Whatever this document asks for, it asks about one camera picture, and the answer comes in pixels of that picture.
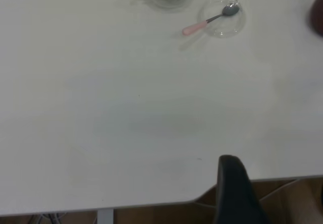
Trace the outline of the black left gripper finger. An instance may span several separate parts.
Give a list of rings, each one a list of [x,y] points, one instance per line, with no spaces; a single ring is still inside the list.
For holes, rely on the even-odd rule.
[[[242,161],[219,157],[214,223],[269,223]]]

